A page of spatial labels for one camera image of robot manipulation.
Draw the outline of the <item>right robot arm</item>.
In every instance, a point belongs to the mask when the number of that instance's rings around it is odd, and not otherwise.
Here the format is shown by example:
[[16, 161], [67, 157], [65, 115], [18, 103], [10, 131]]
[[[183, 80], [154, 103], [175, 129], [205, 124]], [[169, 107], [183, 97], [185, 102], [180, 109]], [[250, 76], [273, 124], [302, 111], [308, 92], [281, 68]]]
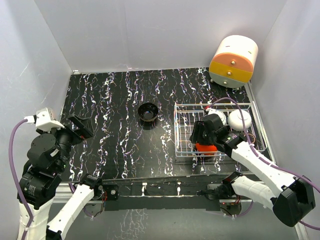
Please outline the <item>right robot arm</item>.
[[189, 139], [193, 144], [215, 146], [262, 181], [258, 183], [235, 171], [224, 178], [221, 185], [203, 190], [201, 195], [250, 198], [271, 209], [288, 227], [295, 226], [315, 208], [315, 195], [310, 180], [281, 170], [255, 150], [244, 132], [229, 130], [217, 114], [209, 114], [196, 121]]

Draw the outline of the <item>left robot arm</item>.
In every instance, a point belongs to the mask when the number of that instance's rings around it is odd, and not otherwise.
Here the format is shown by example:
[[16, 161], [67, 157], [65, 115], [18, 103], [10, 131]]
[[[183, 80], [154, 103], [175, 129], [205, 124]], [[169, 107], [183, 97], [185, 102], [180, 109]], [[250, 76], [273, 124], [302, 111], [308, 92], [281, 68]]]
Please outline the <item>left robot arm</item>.
[[27, 152], [28, 160], [17, 185], [19, 240], [65, 239], [86, 204], [103, 195], [102, 179], [86, 174], [60, 212], [53, 220], [48, 220], [72, 147], [94, 135], [90, 118], [72, 114], [68, 119], [76, 129], [55, 120], [47, 108], [23, 119], [26, 123], [35, 124], [38, 136], [31, 142]]

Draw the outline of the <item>brown ceramic bowl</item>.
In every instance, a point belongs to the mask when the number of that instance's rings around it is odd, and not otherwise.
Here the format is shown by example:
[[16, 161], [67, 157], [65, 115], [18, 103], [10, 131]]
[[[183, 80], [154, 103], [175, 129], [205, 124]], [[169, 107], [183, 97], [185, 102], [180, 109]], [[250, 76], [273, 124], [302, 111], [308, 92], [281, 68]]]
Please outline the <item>brown ceramic bowl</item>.
[[250, 145], [255, 148], [256, 147], [256, 137], [251, 133], [248, 133], [247, 136], [248, 136], [247, 142], [250, 143]]

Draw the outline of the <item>blue white patterned bowl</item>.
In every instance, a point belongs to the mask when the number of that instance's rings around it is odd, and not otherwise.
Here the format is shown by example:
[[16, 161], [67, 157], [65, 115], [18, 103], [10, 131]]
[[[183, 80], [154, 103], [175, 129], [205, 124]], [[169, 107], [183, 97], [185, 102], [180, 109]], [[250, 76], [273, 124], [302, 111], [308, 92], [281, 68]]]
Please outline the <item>blue white patterned bowl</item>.
[[222, 111], [218, 111], [216, 114], [220, 117], [220, 119], [222, 121], [222, 124], [224, 126], [226, 126], [227, 125], [227, 117], [226, 117], [226, 115]]

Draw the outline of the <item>red bowl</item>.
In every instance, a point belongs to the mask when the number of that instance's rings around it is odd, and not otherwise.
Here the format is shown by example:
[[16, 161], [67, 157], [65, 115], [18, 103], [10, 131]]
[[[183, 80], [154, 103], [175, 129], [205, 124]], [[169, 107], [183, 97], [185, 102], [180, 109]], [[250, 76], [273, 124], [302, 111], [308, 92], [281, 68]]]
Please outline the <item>red bowl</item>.
[[212, 155], [218, 151], [215, 145], [203, 145], [203, 144], [196, 143], [195, 148], [198, 152], [207, 156]]

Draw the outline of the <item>black bowl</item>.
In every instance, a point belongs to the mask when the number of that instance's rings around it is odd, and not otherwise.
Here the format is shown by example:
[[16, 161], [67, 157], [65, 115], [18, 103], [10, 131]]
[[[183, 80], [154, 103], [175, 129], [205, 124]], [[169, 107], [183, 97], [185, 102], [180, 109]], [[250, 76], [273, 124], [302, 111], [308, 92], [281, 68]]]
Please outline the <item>black bowl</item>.
[[158, 113], [158, 107], [151, 102], [143, 103], [138, 108], [138, 116], [144, 122], [153, 122], [157, 119]]

